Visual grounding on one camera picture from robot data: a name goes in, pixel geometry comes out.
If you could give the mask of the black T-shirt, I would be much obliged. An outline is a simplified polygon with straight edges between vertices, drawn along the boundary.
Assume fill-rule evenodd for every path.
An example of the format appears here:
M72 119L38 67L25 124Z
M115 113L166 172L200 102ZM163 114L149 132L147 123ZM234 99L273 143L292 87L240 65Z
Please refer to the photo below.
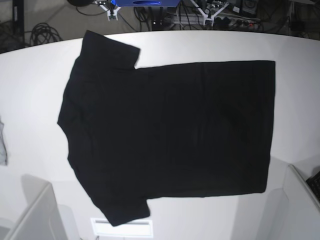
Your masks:
M151 199L263 193L276 63L135 68L139 55L87 31L57 121L70 166L110 224L149 217Z

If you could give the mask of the blue box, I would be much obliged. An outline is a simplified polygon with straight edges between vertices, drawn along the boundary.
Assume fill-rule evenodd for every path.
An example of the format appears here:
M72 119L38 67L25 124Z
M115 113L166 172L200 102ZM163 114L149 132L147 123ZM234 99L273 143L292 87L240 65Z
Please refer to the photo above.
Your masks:
M180 0L115 0L119 7L176 7Z

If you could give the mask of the white power strip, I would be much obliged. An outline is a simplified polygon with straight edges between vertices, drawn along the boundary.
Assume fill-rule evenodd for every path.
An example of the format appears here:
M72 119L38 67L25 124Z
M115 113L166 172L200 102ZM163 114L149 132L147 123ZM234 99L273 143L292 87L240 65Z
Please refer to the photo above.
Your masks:
M195 13L171 14L168 20L172 24L180 26L222 26L222 27L247 27L249 25L258 25L261 20L258 18L241 17L233 14L218 14L212 17L205 17Z

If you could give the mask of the grey cloth at table edge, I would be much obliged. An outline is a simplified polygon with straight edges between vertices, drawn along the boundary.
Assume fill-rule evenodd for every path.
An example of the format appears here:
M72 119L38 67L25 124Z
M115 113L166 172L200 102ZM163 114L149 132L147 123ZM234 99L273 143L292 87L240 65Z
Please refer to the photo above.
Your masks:
M3 136L4 124L0 122L0 165L8 165L8 153L5 145L5 140Z

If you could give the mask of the black keyboard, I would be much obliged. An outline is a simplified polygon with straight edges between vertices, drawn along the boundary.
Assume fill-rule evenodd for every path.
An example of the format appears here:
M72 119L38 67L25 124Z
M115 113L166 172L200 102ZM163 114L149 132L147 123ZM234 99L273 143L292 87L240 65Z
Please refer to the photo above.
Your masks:
M308 178L306 180L307 185L315 195L315 197L320 200L320 172L316 175Z

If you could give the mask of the white partition panel left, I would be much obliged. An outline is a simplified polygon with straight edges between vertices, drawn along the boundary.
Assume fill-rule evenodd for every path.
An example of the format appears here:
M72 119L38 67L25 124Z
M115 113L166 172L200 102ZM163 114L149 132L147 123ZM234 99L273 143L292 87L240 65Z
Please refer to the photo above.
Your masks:
M0 217L2 240L80 240L70 207L59 205L51 182L21 177L26 206L15 220Z

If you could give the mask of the white partition panel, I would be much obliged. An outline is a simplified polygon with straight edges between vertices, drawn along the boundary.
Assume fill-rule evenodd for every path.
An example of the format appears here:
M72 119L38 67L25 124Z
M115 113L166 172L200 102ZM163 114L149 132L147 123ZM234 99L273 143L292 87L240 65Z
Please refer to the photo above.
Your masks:
M70 207L59 205L51 182L21 177L26 206L15 220L0 217L2 240L80 240Z
M282 188L267 197L257 240L318 240L320 203L302 175L290 164Z

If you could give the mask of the white partition panel right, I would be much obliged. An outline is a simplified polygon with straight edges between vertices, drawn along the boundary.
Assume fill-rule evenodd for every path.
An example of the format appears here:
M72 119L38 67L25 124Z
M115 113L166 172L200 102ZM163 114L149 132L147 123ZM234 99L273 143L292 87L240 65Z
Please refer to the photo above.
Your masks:
M282 188L267 197L257 240L318 240L320 203L302 175L290 164Z

